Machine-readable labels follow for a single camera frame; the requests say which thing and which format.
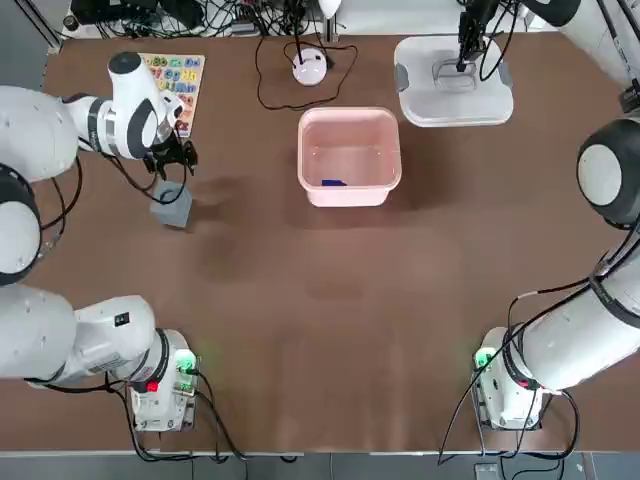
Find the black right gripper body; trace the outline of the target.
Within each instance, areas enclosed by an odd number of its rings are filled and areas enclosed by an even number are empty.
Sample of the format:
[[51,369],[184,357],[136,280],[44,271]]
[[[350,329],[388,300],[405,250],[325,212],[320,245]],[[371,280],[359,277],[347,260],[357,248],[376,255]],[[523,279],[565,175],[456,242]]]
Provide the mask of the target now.
[[499,6],[498,0],[467,0],[459,1],[463,7],[460,15],[461,28],[485,28],[494,18]]

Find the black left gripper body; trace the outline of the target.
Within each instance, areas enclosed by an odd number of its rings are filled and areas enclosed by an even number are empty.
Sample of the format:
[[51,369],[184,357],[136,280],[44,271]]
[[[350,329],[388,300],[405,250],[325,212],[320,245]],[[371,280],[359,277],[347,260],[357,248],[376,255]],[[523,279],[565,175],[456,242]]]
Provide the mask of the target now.
[[181,139],[172,131],[164,140],[155,140],[150,146],[149,152],[153,152],[156,156],[162,158],[165,165],[181,163]]

